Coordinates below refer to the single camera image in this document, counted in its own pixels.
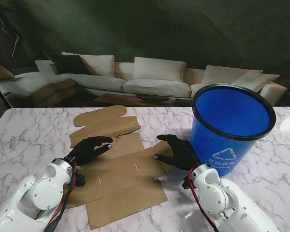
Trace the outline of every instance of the blue trash bin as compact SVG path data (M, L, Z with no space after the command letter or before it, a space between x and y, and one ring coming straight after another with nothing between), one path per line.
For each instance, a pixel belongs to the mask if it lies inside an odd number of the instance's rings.
M230 173L276 122L266 99L231 84L201 88L193 98L192 109L190 142L201 162L211 164L220 176Z

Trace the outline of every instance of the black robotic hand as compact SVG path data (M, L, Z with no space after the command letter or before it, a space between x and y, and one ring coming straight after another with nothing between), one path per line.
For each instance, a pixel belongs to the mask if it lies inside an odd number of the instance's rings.
M170 145L173 151L173 157L155 154L155 159L187 171L201 164L199 157L189 141L180 140L173 134L158 135L157 138L166 141Z
M112 143L112 142L113 142L112 138L101 136L83 139L74 147L74 149L65 158L69 161L71 160L75 161L77 165L84 165L110 149L109 144L106 144L97 149L94 149L95 147L101 146L102 143Z

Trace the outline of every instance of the black bin rim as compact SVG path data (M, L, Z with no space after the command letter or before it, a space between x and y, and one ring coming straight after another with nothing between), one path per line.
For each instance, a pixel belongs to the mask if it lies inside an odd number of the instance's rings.
M229 133L223 132L223 131L218 130L217 128L211 126L208 122L206 122L205 119L201 117L201 115L199 114L199 112L197 110L197 104L196 104L197 99L199 96L201 96L203 93L205 93L207 91L210 91L213 89L222 89L222 88L232 89L232 90L246 93L247 95L256 99L259 103L261 103L261 105L266 109L266 111L269 115L270 124L269 124L268 128L259 134L249 135L249 136L244 135L243 136L243 135L235 135L235 134L229 134ZM212 131L212 132L214 132L222 137L232 139L232 140L254 141L254 140L261 139L271 132L271 130L273 129L273 127L275 126L275 123L276 123L275 111L274 111L273 107L270 105L270 103L264 97L262 97L260 94L254 92L248 88L233 85L233 84L211 84L211 85L207 85L207 86L204 86L203 88L199 89L193 97L192 111L193 111L194 116L210 131Z

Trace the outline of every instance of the white marble surface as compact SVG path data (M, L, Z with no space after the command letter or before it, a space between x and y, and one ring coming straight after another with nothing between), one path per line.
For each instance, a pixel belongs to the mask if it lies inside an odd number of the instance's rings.
M73 118L95 108L11 109L0 119L0 204L26 175L41 177L48 163L69 153ZM276 126L227 177L232 179L277 224L290 232L290 108L275 108ZM145 147L156 135L172 133L189 138L190 108L128 108L137 116ZM114 222L96 232L208 232L189 190L181 188L186 172L162 177L168 201ZM57 232L90 231L85 206L67 210Z

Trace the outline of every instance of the cardboard flap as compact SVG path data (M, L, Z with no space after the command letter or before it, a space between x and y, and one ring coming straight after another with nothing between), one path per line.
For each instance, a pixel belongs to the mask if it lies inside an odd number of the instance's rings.
M153 155L154 148L150 147L81 169L79 173L85 175L87 183L73 190L69 207L80 206L111 192L165 175L161 162L155 160Z
M111 143L113 146L111 150L108 150L102 155L96 157L92 162L82 165L82 168L91 166L104 160L110 160L144 149L144 145L139 133L123 135L117 138L113 138L113 140L114 141Z
M71 147L77 145L83 139L95 136L116 137L140 129L137 117L117 117L112 120L90 124L70 134Z
M167 201L159 180L125 188L87 204L90 229L96 229Z
M154 145L153 148L154 148L154 154L162 154L165 156L173 157L173 151L172 151L170 145L166 141L160 141L159 143ZM174 168L174 166L170 166L170 165L165 164L163 162L161 162L161 164L162 164L166 173L169 173Z
M114 105L103 109L86 112L76 116L73 120L76 127L87 126L93 123L107 121L127 113L123 105Z

